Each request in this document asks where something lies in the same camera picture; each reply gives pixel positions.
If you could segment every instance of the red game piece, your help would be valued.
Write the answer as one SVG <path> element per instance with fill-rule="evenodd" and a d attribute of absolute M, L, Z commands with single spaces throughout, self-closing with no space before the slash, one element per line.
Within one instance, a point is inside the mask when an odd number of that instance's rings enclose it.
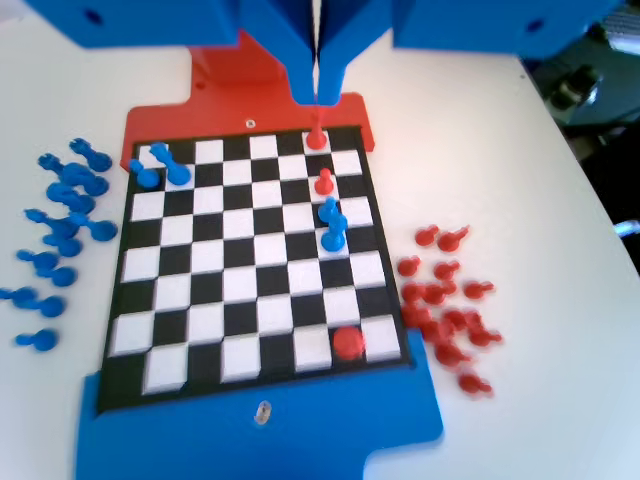
<path fill-rule="evenodd" d="M 467 282 L 464 285 L 464 294 L 467 298 L 472 300 L 480 300 L 484 297 L 486 292 L 492 292 L 495 290 L 493 283 L 491 282 Z"/>
<path fill-rule="evenodd" d="M 398 273 L 403 277 L 413 277 L 420 263 L 420 257 L 403 258 L 398 262 Z"/>
<path fill-rule="evenodd" d="M 469 227 L 461 228 L 457 232 L 445 232 L 438 237 L 438 247 L 443 252 L 455 252 L 460 246 L 460 240 L 467 236 Z"/>
<path fill-rule="evenodd" d="M 440 229 L 435 225 L 418 230 L 416 233 L 416 243 L 421 247 L 428 247 L 436 241 L 436 235 L 439 231 Z"/>
<path fill-rule="evenodd" d="M 453 262 L 440 262 L 433 268 L 433 275 L 438 280 L 451 280 L 456 270 L 460 268 L 460 264 L 457 261 Z"/>
<path fill-rule="evenodd" d="M 364 353 L 364 338 L 356 327 L 342 327 L 333 334 L 333 349 L 340 359 L 356 360 Z"/>

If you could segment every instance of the white table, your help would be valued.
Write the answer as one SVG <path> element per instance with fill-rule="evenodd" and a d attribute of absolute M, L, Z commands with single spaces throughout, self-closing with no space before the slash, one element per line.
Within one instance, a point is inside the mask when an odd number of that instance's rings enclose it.
<path fill-rule="evenodd" d="M 481 311 L 506 343 L 479 355 L 493 400 L 469 400 L 431 359 L 442 443 L 376 454 L 365 478 L 636 479 L 640 282 L 578 163 L 517 59 L 390 44 L 386 35 L 358 58 L 345 88 L 367 102 L 389 250 L 415 254 L 421 225 L 471 224 L 461 278 L 497 285 Z M 45 198 L 52 175 L 37 157 L 69 161 L 67 142 L 83 136 L 118 159 L 131 107 L 187 98 L 190 58 L 181 48 L 83 51 L 28 17 L 0 28 L 0 71 L 0 285 L 51 294 L 13 258 L 42 248 L 45 228 L 24 208 L 64 213 Z M 119 223 L 126 175 L 116 167 L 107 178 L 93 216 Z M 118 244 L 83 239 L 68 262 L 80 272 L 69 310 L 51 321 L 63 335 L 53 352 L 14 348 L 15 335 L 46 322 L 0 304 L 0 478 L 71 479 L 81 382 L 100 366 Z"/>

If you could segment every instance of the checkered board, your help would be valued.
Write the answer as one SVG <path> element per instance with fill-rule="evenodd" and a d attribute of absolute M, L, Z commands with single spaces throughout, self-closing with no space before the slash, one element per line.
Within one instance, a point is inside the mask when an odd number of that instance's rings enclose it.
<path fill-rule="evenodd" d="M 410 362 L 359 129 L 166 141 L 192 172 L 153 191 L 129 179 L 99 411 Z M 331 170 L 347 243 L 329 253 L 314 189 Z M 366 349 L 340 360 L 334 332 Z"/>

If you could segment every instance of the blue game piece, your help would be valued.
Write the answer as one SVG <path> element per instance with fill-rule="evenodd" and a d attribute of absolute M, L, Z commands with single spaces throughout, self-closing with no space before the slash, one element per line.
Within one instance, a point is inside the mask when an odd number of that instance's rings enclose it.
<path fill-rule="evenodd" d="M 36 223 L 44 223 L 51 228 L 51 232 L 58 237 L 72 238 L 78 233 L 78 226 L 71 223 L 66 218 L 55 219 L 50 218 L 42 210 L 29 208 L 24 211 L 29 220 Z"/>
<path fill-rule="evenodd" d="M 58 253 L 63 257 L 75 257 L 82 251 L 82 242 L 75 238 L 63 238 L 57 235 L 45 235 L 42 238 L 45 245 L 58 247 Z"/>
<path fill-rule="evenodd" d="M 160 184 L 160 175 L 155 170 L 144 168 L 139 160 L 132 158 L 129 162 L 129 168 L 136 174 L 136 182 L 142 188 L 156 188 Z"/>
<path fill-rule="evenodd" d="M 71 213 L 69 220 L 76 225 L 88 227 L 91 231 L 91 238 L 98 242 L 108 242 L 118 234 L 118 227 L 109 220 L 93 222 L 89 217 L 81 213 Z"/>
<path fill-rule="evenodd" d="M 38 352 L 48 352 L 58 344 L 58 333 L 51 328 L 44 328 L 33 335 L 22 333 L 14 341 L 21 347 L 33 345 Z"/>
<path fill-rule="evenodd" d="M 76 138 L 69 142 L 69 148 L 77 153 L 78 155 L 82 155 L 87 159 L 87 164 L 91 170 L 96 172 L 106 172 L 111 168 L 111 157 L 106 153 L 96 152 L 91 148 L 91 144 L 84 140 L 83 138 Z"/>
<path fill-rule="evenodd" d="M 52 183 L 47 188 L 47 198 L 52 202 L 60 202 L 69 207 L 72 212 L 89 213 L 96 206 L 96 202 L 89 195 L 80 195 L 69 185 Z"/>
<path fill-rule="evenodd" d="M 191 180 L 191 171 L 184 165 L 176 163 L 164 143 L 154 143 L 149 151 L 160 163 L 164 163 L 167 166 L 167 179 L 171 183 L 179 186 Z"/>

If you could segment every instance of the white square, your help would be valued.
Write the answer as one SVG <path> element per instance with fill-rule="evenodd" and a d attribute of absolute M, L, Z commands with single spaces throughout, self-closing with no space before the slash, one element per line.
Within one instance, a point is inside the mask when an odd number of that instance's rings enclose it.
<path fill-rule="evenodd" d="M 124 254 L 122 282 L 149 280 L 158 276 L 160 247 L 132 248 Z"/>
<path fill-rule="evenodd" d="M 317 258 L 296 260 L 287 264 L 289 291 L 295 295 L 322 291 L 320 262 Z"/>
<path fill-rule="evenodd" d="M 279 207 L 282 205 L 280 181 L 257 182 L 251 184 L 253 208 Z"/>
<path fill-rule="evenodd" d="M 250 137 L 249 147 L 251 158 L 276 158 L 278 156 L 278 144 L 275 135 L 262 135 Z"/>
<path fill-rule="evenodd" d="M 253 248 L 258 266 L 287 263 L 287 243 L 284 233 L 256 235 L 253 239 Z"/>
<path fill-rule="evenodd" d="M 310 232 L 314 229 L 313 211 L 310 203 L 285 205 L 282 207 L 282 217 L 286 233 Z"/>
<path fill-rule="evenodd" d="M 116 318 L 111 334 L 111 356 L 145 352 L 153 344 L 153 312 Z"/>
<path fill-rule="evenodd" d="M 363 319 L 361 327 L 368 361 L 400 356 L 398 332 L 391 315 Z"/>
<path fill-rule="evenodd" d="M 350 227 L 373 225 L 367 197 L 343 198 L 340 200 L 340 209 L 342 214 L 347 217 Z"/>
<path fill-rule="evenodd" d="M 293 330 L 296 371 L 331 367 L 331 343 L 326 325 L 311 325 Z"/>
<path fill-rule="evenodd" d="M 222 140 L 196 142 L 196 165 L 222 163 Z"/>
<path fill-rule="evenodd" d="M 164 192 L 136 193 L 133 196 L 131 221 L 162 218 L 164 214 Z"/>
<path fill-rule="evenodd" d="M 333 173 L 336 175 L 359 175 L 362 173 L 360 157 L 356 150 L 346 150 L 344 152 L 333 152 Z"/>
<path fill-rule="evenodd" d="M 258 335 L 225 337 L 222 341 L 222 381 L 234 382 L 256 378 L 260 373 Z"/>
<path fill-rule="evenodd" d="M 232 160 L 222 164 L 223 185 L 248 185 L 251 183 L 251 160 Z"/>
<path fill-rule="evenodd" d="M 354 287 L 328 288 L 323 293 L 327 325 L 349 325 L 360 321 L 360 310 Z"/>
<path fill-rule="evenodd" d="M 176 215 L 162 219 L 160 245 L 184 245 L 193 240 L 193 215 Z"/>
<path fill-rule="evenodd" d="M 384 270 L 378 252 L 354 253 L 349 257 L 353 284 L 356 287 L 384 285 Z"/>
<path fill-rule="evenodd" d="M 202 187 L 193 191 L 193 213 L 219 213 L 223 210 L 222 187 Z"/>
<path fill-rule="evenodd" d="M 253 210 L 225 210 L 222 214 L 222 236 L 225 239 L 252 237 Z"/>
<path fill-rule="evenodd" d="M 193 343 L 217 342 L 224 336 L 224 311 L 221 303 L 195 305 L 189 309 L 187 341 Z"/>
<path fill-rule="evenodd" d="M 224 242 L 206 240 L 191 244 L 191 272 L 220 272 L 224 267 Z"/>
<path fill-rule="evenodd" d="M 278 157 L 280 180 L 299 180 L 307 178 L 307 161 L 304 155 L 284 155 Z"/>
<path fill-rule="evenodd" d="M 187 308 L 191 303 L 191 275 L 167 275 L 156 281 L 154 309 L 158 312 Z"/>
<path fill-rule="evenodd" d="M 256 267 L 227 268 L 222 274 L 222 298 L 225 302 L 255 300 L 258 296 Z"/>
<path fill-rule="evenodd" d="M 144 394 L 179 390 L 187 381 L 186 343 L 163 345 L 147 353 Z"/>

